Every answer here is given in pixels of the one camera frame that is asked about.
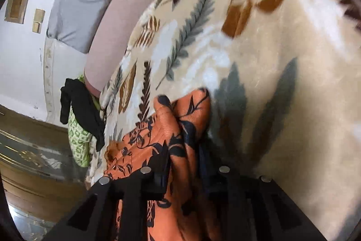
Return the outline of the person's left hand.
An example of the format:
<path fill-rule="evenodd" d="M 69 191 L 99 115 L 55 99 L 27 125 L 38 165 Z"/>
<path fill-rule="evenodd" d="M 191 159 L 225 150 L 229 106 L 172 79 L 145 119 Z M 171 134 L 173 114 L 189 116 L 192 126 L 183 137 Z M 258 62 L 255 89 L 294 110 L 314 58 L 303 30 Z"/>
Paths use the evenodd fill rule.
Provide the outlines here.
<path fill-rule="evenodd" d="M 120 141 L 110 142 L 105 153 L 107 167 L 104 175 L 111 179 L 130 176 L 164 150 L 169 151 L 173 160 L 185 157 L 181 127 L 174 113 L 175 105 L 167 96 L 159 95 L 154 99 L 154 114 L 137 124 Z"/>

